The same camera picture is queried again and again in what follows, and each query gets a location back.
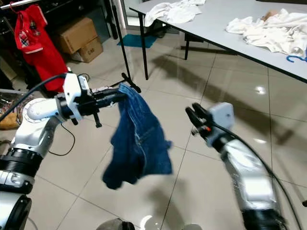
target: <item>clothing rack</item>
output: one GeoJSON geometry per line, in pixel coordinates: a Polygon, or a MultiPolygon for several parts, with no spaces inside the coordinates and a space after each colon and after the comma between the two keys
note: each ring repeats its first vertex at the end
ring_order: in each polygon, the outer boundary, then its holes
{"type": "MultiPolygon", "coordinates": [[[[12,4],[1,6],[0,7],[0,9],[1,9],[0,11],[6,10],[6,9],[9,9],[9,8],[12,8],[12,7],[16,7],[16,6],[22,6],[22,5],[34,3],[36,1],[41,1],[41,0],[22,0],[22,1],[14,2],[12,4]]],[[[112,85],[112,86],[115,86],[115,85],[118,85],[119,83],[125,82],[125,81],[128,81],[130,83],[130,82],[132,82],[132,79],[131,79],[131,75],[130,75],[130,71],[129,71],[129,66],[128,66],[128,61],[127,61],[127,56],[126,56],[126,52],[125,52],[125,47],[124,47],[124,43],[123,43],[123,39],[122,39],[122,35],[121,35],[121,30],[120,30],[120,25],[119,25],[119,21],[118,21],[118,15],[117,15],[117,9],[116,9],[116,6],[115,6],[113,0],[111,0],[111,2],[112,2],[113,16],[114,16],[114,19],[115,19],[115,22],[116,22],[116,27],[117,27],[117,31],[118,31],[119,41],[120,41],[120,44],[121,44],[121,50],[122,50],[122,53],[123,53],[123,56],[124,56],[124,61],[125,61],[126,70],[127,70],[127,74],[128,74],[128,76],[124,77],[125,73],[122,73],[122,76],[123,76],[124,80],[121,80],[121,81],[119,81],[119,82],[117,82],[117,83],[112,85]]],[[[11,24],[9,23],[9,21],[6,19],[6,17],[3,16],[3,14],[2,14],[2,17],[3,17],[4,21],[5,21],[5,23],[7,24],[8,28],[11,30],[12,33],[14,33],[14,30],[13,30],[11,24]]]]}

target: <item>table leg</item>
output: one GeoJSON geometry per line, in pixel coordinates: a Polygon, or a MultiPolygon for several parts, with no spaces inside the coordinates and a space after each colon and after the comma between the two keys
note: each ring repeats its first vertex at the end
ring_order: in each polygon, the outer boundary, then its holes
{"type": "Polygon", "coordinates": [[[140,20],[140,32],[141,32],[141,42],[142,42],[145,78],[146,78],[146,80],[148,80],[146,46],[145,46],[145,36],[144,36],[144,24],[143,24],[143,15],[141,13],[139,13],[139,20],[140,20]]]}

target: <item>cardboard box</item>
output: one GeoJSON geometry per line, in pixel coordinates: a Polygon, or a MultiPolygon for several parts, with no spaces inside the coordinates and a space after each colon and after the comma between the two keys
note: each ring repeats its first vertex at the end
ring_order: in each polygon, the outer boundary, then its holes
{"type": "Polygon", "coordinates": [[[90,41],[74,54],[71,54],[72,60],[89,63],[103,51],[99,37],[90,41]]]}
{"type": "Polygon", "coordinates": [[[56,31],[55,45],[63,53],[73,54],[97,37],[94,23],[89,18],[78,19],[56,31]]]}

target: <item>white table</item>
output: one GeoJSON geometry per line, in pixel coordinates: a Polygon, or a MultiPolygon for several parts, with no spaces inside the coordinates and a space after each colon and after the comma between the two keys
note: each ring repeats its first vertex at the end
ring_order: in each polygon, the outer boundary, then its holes
{"type": "MultiPolygon", "coordinates": [[[[131,7],[131,10],[138,13],[140,19],[146,79],[148,79],[148,71],[143,16],[158,3],[175,1],[178,0],[150,0],[137,7],[131,7]]],[[[261,18],[267,11],[281,8],[285,8],[288,12],[307,13],[307,5],[256,0],[207,0],[199,8],[202,14],[196,15],[194,20],[188,23],[171,24],[167,23],[165,18],[159,18],[158,21],[307,83],[307,62],[294,59],[295,62],[291,63],[286,60],[285,54],[271,53],[265,48],[248,45],[243,41],[242,35],[230,34],[224,30],[234,18],[241,19],[248,16],[253,16],[255,19],[261,18]]]]}

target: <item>white towel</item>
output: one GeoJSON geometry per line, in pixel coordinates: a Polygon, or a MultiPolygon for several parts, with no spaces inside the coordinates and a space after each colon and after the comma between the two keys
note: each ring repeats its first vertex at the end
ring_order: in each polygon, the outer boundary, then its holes
{"type": "Polygon", "coordinates": [[[307,48],[307,14],[288,13],[285,9],[266,21],[252,17],[232,20],[225,29],[242,34],[247,44],[268,48],[271,52],[305,57],[307,48]]]}
{"type": "Polygon", "coordinates": [[[150,26],[154,20],[166,16],[169,23],[186,23],[194,19],[195,15],[201,13],[196,5],[203,5],[206,0],[182,0],[174,3],[163,2],[155,5],[146,13],[146,27],[150,26]]]}

